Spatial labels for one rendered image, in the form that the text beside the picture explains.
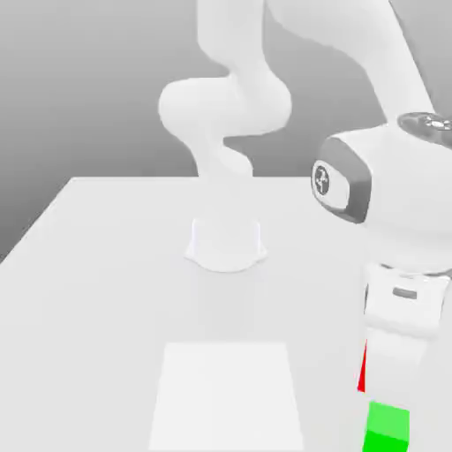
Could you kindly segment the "small red cube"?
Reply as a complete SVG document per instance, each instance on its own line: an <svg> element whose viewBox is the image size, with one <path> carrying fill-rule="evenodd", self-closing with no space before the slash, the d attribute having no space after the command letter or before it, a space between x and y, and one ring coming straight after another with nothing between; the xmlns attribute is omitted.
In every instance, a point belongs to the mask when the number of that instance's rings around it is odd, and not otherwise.
<svg viewBox="0 0 452 452"><path fill-rule="evenodd" d="M362 361L361 361L359 376L358 376L357 391L361 392L361 393L365 393L366 354L367 354L367 342L365 342L365 347L363 350L363 356L362 356Z"/></svg>

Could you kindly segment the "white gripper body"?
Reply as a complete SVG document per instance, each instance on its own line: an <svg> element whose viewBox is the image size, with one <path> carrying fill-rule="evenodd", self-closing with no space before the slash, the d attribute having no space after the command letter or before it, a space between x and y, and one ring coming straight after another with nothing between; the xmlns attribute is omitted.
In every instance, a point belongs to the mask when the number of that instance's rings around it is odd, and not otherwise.
<svg viewBox="0 0 452 452"><path fill-rule="evenodd" d="M377 263L365 266L365 322L420 338L437 334L451 277L419 274Z"/></svg>

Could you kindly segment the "small green cube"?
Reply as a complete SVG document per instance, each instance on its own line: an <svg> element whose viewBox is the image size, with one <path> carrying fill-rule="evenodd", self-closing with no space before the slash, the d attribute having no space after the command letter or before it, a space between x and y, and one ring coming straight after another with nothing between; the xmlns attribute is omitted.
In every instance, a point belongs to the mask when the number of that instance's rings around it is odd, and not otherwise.
<svg viewBox="0 0 452 452"><path fill-rule="evenodd" d="M409 444L410 412L370 402L362 452L408 452Z"/></svg>

